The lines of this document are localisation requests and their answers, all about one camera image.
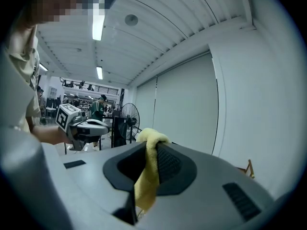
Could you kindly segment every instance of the beige shirt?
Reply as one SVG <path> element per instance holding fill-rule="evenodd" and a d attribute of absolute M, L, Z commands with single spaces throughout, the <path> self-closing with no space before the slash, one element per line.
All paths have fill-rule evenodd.
<path fill-rule="evenodd" d="M 25 117 L 40 116 L 40 109 L 37 97 L 37 81 L 39 74 L 39 54 L 37 51 L 38 39 L 35 36 L 36 26 L 23 33 L 14 32 L 7 44 L 7 53 L 13 65 L 23 77 L 23 79 L 30 85 L 35 92 L 33 99 L 29 103 L 26 112 L 21 121 L 20 128 L 29 132 L 29 125 Z"/>
<path fill-rule="evenodd" d="M 45 106 L 45 102 L 46 102 L 46 100 L 45 100 L 44 96 L 41 96 L 41 97 L 38 99 L 38 104 L 39 104 L 39 106 Z"/>

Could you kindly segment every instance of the railing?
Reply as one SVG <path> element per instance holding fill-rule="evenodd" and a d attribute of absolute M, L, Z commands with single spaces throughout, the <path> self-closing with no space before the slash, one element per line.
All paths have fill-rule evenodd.
<path fill-rule="evenodd" d="M 62 86 L 68 87 L 68 88 L 75 88 L 80 90 L 90 90 L 90 91 L 96 91 L 103 94 L 115 94 L 118 95 L 118 89 L 108 88 L 104 86 L 99 86 L 95 84 L 89 84 L 84 81 L 78 82 L 78 81 L 67 81 L 60 77 L 60 81 L 62 83 Z"/>

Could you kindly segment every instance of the black cap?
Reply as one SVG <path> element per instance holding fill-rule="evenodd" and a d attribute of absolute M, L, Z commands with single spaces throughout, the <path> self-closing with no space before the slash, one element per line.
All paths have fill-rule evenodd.
<path fill-rule="evenodd" d="M 37 87 L 37 90 L 36 90 L 36 91 L 37 91 L 37 92 L 44 92 L 43 89 L 42 89 L 41 87 L 39 87 L 39 86 Z"/>
<path fill-rule="evenodd" d="M 101 95 L 101 97 L 104 99 L 104 101 L 106 102 L 106 96 L 104 94 Z"/>

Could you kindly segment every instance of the person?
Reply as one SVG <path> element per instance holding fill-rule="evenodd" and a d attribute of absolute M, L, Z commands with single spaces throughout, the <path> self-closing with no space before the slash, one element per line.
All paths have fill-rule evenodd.
<path fill-rule="evenodd" d="M 58 113 L 59 105 L 61 105 L 61 95 L 55 100 L 56 112 Z"/>
<path fill-rule="evenodd" d="M 79 101 L 79 97 L 77 95 L 75 95 L 74 99 L 73 99 L 73 105 L 75 107 L 79 107 L 80 106 L 80 101 Z"/>
<path fill-rule="evenodd" d="M 45 98 L 43 97 L 44 90 L 41 89 L 40 86 L 37 87 L 37 98 L 38 98 L 38 105 L 41 111 L 41 116 L 44 116 L 45 112 Z"/>
<path fill-rule="evenodd" d="M 85 81 L 80 82 L 79 89 L 83 89 L 83 85 L 85 84 Z"/>
<path fill-rule="evenodd" d="M 5 42 L 5 53 L 12 66 L 35 93 L 16 128 L 31 132 L 40 142 L 53 145 L 71 141 L 59 126 L 42 127 L 33 124 L 32 117 L 41 112 L 36 91 L 40 59 L 35 34 L 38 24 L 58 20 L 61 15 L 65 15 L 65 11 L 75 9 L 78 1 L 31 0 L 20 13 Z"/>
<path fill-rule="evenodd" d="M 94 101 L 90 107 L 91 119 L 102 121 L 104 117 L 104 103 L 106 96 L 104 94 L 99 97 L 97 101 Z M 93 142 L 94 148 L 97 146 L 97 142 Z"/>
<path fill-rule="evenodd" d="M 65 96 L 64 99 L 63 99 L 63 104 L 67 104 L 67 103 L 68 103 L 68 98 L 67 98 L 67 96 Z"/>

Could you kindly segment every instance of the white wall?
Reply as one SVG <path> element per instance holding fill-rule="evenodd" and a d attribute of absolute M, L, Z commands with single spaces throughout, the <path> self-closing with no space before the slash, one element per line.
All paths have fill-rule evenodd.
<path fill-rule="evenodd" d="M 153 128 L 156 79 L 138 87 L 136 104 L 140 115 L 140 129 Z"/>
<path fill-rule="evenodd" d="M 127 90 L 127 103 L 136 104 L 136 95 L 137 95 L 137 88 L 131 87 Z"/>
<path fill-rule="evenodd" d="M 257 2 L 275 33 L 274 46 L 252 29 L 209 43 L 220 101 L 213 154 L 242 168 L 251 159 L 256 181 L 278 198 L 293 189 L 305 163 L 307 64 L 281 7 L 270 0 Z"/>
<path fill-rule="evenodd" d="M 43 96 L 47 98 L 49 87 L 57 89 L 57 97 L 61 96 L 61 101 L 64 99 L 64 89 L 59 77 L 50 77 L 47 75 L 41 76 L 38 84 L 43 90 Z"/>
<path fill-rule="evenodd" d="M 153 128 L 181 146 L 212 153 L 218 98 L 211 54 L 158 76 Z"/>
<path fill-rule="evenodd" d="M 129 90 L 125 89 L 125 93 L 124 93 L 124 99 L 123 99 L 123 106 L 125 104 L 129 103 Z"/>

